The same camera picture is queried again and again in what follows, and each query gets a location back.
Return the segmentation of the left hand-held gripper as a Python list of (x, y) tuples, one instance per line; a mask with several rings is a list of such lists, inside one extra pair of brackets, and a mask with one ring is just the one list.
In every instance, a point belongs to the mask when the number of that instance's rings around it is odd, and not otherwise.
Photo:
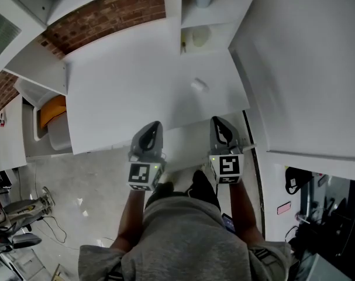
[(154, 121), (142, 127), (133, 137), (128, 153), (127, 185), (132, 190), (155, 191), (165, 171), (163, 126)]

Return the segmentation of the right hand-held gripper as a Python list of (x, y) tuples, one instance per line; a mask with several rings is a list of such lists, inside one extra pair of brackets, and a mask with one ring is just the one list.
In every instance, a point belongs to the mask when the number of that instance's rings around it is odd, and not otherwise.
[(217, 184), (236, 184), (243, 175), (243, 146), (237, 129), (227, 120), (213, 116), (210, 120), (209, 167)]

